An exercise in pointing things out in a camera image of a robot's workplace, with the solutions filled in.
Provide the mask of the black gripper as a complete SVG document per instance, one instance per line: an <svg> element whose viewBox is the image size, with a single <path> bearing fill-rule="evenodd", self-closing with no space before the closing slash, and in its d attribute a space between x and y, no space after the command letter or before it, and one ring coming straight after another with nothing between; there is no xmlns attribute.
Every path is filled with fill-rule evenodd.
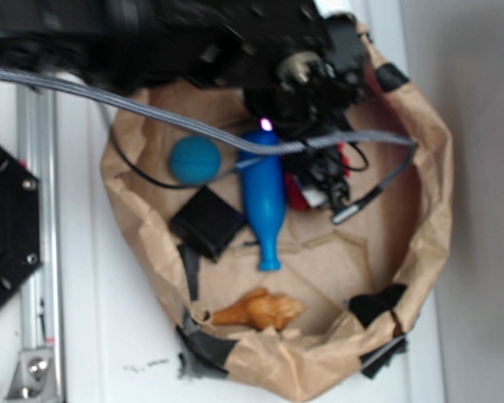
<svg viewBox="0 0 504 403"><path fill-rule="evenodd" d="M364 96L365 51L355 16L314 1L222 1L228 42L218 87L239 88L251 114L297 137Z"/></svg>

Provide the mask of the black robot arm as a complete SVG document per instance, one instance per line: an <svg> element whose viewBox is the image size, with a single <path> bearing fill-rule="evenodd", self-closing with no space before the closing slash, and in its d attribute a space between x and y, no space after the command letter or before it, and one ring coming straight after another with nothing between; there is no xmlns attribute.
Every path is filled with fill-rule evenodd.
<svg viewBox="0 0 504 403"><path fill-rule="evenodd" d="M0 67L121 95L177 79L238 88L288 138L363 100L365 58L355 18L313 1L0 1Z"/></svg>

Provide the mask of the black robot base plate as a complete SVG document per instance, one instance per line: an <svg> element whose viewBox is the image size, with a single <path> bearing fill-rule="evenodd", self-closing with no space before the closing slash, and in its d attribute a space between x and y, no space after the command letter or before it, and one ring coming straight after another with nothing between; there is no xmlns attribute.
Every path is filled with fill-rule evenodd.
<svg viewBox="0 0 504 403"><path fill-rule="evenodd" d="M0 145L0 310L40 267L39 180Z"/></svg>

